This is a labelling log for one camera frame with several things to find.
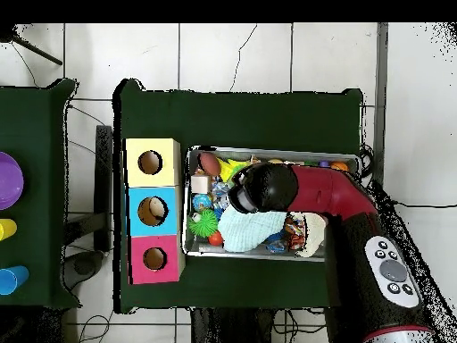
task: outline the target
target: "green spiky ball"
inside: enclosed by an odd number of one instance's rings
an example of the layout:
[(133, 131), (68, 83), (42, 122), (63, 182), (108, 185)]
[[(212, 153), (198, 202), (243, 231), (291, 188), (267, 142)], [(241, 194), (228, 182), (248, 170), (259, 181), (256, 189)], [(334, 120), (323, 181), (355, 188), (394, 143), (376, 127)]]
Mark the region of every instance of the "green spiky ball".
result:
[(190, 231), (198, 237), (208, 238), (218, 229), (218, 219), (214, 211), (210, 209), (204, 209), (200, 215), (198, 222), (192, 218), (189, 219)]

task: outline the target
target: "dark green cloth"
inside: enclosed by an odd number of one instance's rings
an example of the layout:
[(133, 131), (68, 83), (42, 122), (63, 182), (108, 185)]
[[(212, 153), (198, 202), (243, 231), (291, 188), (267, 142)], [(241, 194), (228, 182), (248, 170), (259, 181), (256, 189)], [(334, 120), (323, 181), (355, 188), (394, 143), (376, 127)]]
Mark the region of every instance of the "dark green cloth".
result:
[(18, 225), (0, 241), (0, 268), (25, 265), (29, 279), (0, 305), (73, 307), (78, 299), (61, 284), (65, 211), (65, 103), (75, 82), (49, 88), (0, 88), (0, 151), (11, 155), (24, 175), (21, 198), (0, 211)]
[[(122, 138), (174, 138), (182, 159), (190, 146), (359, 154), (361, 91), (201, 94), (147, 92), (124, 80)], [(120, 189), (122, 229), (124, 195)], [(179, 282), (129, 285), (122, 233), (120, 307), (304, 307), (328, 305), (324, 263), (188, 256)]]

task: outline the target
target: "light blue cloth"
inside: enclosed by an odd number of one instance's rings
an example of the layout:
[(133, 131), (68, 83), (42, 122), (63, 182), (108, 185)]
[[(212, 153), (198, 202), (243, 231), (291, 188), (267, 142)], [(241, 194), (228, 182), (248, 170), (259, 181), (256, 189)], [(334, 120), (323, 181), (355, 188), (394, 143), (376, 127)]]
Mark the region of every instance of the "light blue cloth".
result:
[(282, 230), (286, 215), (286, 212), (243, 214), (229, 205), (218, 226), (225, 250), (244, 253), (259, 246), (271, 234)]

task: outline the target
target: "purple plate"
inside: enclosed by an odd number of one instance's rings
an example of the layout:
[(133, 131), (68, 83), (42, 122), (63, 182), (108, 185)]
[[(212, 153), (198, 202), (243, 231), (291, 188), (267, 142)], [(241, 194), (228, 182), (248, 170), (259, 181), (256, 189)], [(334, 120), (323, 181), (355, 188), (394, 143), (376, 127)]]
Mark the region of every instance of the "purple plate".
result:
[(12, 206), (21, 197), (24, 178), (17, 162), (0, 152), (0, 210)]

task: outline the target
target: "stacked cubby boxes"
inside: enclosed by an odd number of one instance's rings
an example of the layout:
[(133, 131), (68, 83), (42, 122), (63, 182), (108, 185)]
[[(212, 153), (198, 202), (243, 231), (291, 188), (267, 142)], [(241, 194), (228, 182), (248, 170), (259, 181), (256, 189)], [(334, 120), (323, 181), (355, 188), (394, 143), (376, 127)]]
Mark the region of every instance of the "stacked cubby boxes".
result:
[[(154, 173), (145, 167), (150, 162), (141, 157), (151, 152), (155, 159)], [(133, 284), (178, 281), (185, 266), (180, 245), (180, 147), (171, 138), (127, 138), (123, 148), (124, 184), (129, 201), (129, 263)], [(164, 210), (162, 218), (154, 218), (150, 209)], [(153, 260), (149, 254), (161, 255)]]

